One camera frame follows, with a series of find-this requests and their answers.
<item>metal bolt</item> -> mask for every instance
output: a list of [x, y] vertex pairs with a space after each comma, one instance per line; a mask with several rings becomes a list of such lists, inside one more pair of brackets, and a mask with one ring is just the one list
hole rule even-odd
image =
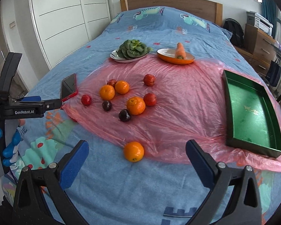
[[27, 172], [27, 171], [28, 171], [28, 169], [29, 169], [29, 167], [28, 167], [28, 166], [24, 166], [24, 167], [22, 168], [22, 171], [23, 171], [23, 172]]
[[225, 167], [226, 167], [226, 164], [225, 164], [224, 162], [219, 162], [219, 163], [217, 164], [217, 166], [218, 166], [219, 168], [225, 168]]
[[55, 162], [52, 162], [49, 164], [49, 168], [56, 168], [57, 164]]
[[253, 168], [251, 166], [246, 166], [247, 171], [251, 172], [253, 171]]

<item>hand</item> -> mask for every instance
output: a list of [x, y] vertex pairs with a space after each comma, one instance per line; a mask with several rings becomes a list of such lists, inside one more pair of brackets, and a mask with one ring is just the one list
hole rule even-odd
[[[19, 127], [25, 124], [25, 120], [20, 119]], [[3, 150], [3, 159], [2, 164], [6, 167], [9, 167], [18, 160], [18, 147], [21, 141], [21, 135], [18, 130], [16, 130], [13, 135], [12, 142]]]

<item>green tray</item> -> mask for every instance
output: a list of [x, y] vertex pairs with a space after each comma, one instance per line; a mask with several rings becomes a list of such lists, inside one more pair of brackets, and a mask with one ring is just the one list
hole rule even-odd
[[227, 112], [226, 145], [277, 158], [281, 155], [281, 131], [265, 88], [224, 70]]

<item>smartphone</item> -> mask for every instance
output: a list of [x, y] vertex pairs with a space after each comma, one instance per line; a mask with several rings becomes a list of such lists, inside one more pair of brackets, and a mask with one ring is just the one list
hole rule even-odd
[[76, 74], [63, 79], [61, 83], [61, 101], [64, 102], [78, 94], [76, 86]]

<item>phone screen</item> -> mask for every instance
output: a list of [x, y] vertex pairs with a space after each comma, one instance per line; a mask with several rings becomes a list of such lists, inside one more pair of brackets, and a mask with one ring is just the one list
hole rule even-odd
[[76, 92], [76, 76], [75, 73], [65, 78], [61, 85], [61, 99], [65, 99], [69, 95]]

